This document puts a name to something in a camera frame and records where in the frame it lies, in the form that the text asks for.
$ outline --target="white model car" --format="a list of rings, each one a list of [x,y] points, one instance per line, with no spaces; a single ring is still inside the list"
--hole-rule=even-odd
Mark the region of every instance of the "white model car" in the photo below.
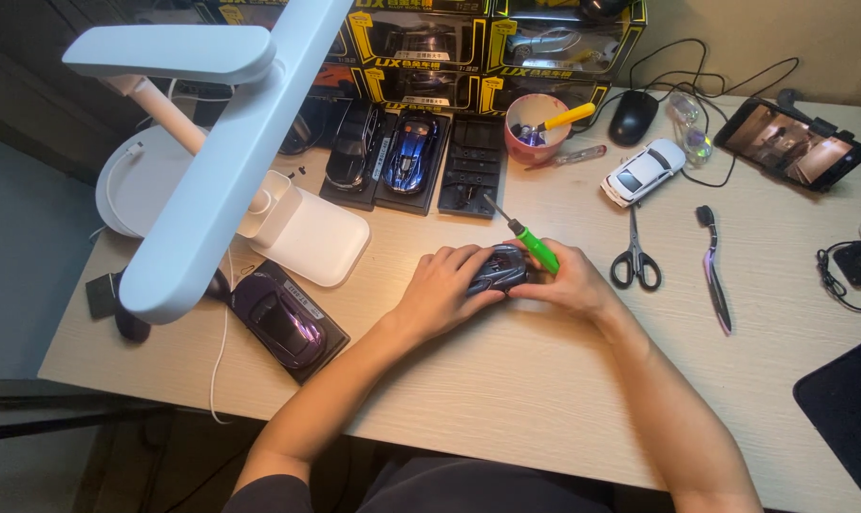
[[[687,156],[673,141],[656,139],[607,175],[602,189],[614,203],[627,207],[643,199],[684,168]]]

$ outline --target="black toothbrush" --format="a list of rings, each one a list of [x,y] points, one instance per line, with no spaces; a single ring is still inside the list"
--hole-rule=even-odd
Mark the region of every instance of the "black toothbrush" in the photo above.
[[[725,293],[719,284],[719,275],[715,271],[715,251],[719,246],[719,233],[715,228],[715,216],[712,214],[712,209],[707,205],[697,208],[697,219],[699,225],[703,228],[709,228],[712,234],[712,242],[710,249],[706,251],[706,256],[703,257],[703,268],[706,270],[706,279],[710,283],[710,296],[712,297],[712,306],[716,309],[716,314],[719,315],[721,329],[726,335],[731,335],[731,315],[728,312],[728,303],[725,302]]]

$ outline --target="wooden desk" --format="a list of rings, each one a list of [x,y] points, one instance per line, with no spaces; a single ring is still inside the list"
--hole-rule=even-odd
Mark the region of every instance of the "wooden desk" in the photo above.
[[[719,101],[728,114],[743,101]],[[861,109],[803,104],[801,109],[857,134]],[[598,184],[634,151],[607,142],[609,108],[598,128],[567,143],[606,143],[606,157],[536,172],[511,162],[503,206],[539,237],[582,247],[606,273],[629,243],[625,210]],[[712,133],[721,127],[712,118]],[[646,140],[673,137],[660,112]],[[274,169],[316,192],[328,152],[279,157]],[[719,153],[694,174],[724,178]],[[306,175],[298,166],[305,165]],[[725,337],[710,302],[702,257],[710,235],[694,210],[708,204],[719,222],[719,274],[734,320]],[[419,217],[378,208],[360,213],[373,240],[339,288],[301,286],[353,338],[401,296],[421,255],[439,247],[490,245],[510,238],[492,222]],[[766,507],[801,513],[861,511],[861,493],[791,397],[797,379],[861,342],[861,314],[826,295],[817,249],[857,238],[861,167],[827,195],[812,195],[738,163],[730,183],[710,189],[675,177],[638,213],[643,249],[661,265],[664,285],[621,291],[655,342],[696,386],[738,439]],[[121,269],[138,243],[105,232],[81,282]],[[262,258],[240,237],[234,276]],[[222,262],[227,270],[227,263]],[[141,345],[124,343],[113,320],[89,319],[76,287],[40,377],[198,408],[219,351],[223,306],[202,300],[178,322],[153,328]],[[852,296],[861,303],[861,294]],[[215,387],[221,412],[269,418],[297,389],[265,348],[231,316]],[[513,300],[491,308],[445,340],[427,344],[395,368],[347,433],[466,456],[609,481],[661,488],[630,424],[615,364],[593,328],[547,305]]]

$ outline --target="black scissors handle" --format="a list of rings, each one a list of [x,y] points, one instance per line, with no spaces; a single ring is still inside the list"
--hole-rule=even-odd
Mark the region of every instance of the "black scissors handle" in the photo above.
[[[617,266],[620,264],[626,264],[626,280],[622,280],[617,277]],[[611,281],[613,281],[614,285],[617,285],[619,288],[629,288],[630,285],[633,285],[633,277],[635,274],[632,251],[624,251],[620,253],[620,255],[615,258],[614,262],[611,264]]]
[[[655,276],[654,283],[649,285],[645,281],[645,270],[649,268],[649,273]],[[657,290],[661,286],[661,269],[658,267],[658,264],[652,260],[652,257],[645,254],[639,254],[639,284],[643,286],[644,289],[649,291]]]

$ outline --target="yellow screwdriver handle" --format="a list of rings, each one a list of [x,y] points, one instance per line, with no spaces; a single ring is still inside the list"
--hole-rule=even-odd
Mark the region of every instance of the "yellow screwdriver handle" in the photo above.
[[[554,116],[550,118],[550,120],[544,122],[544,130],[550,130],[554,127],[559,127],[561,125],[566,125],[573,122],[578,122],[583,118],[588,118],[592,114],[596,113],[596,104],[595,103],[586,103],[585,105],[580,105],[575,109],[571,109],[570,111],[563,112],[559,116]]]

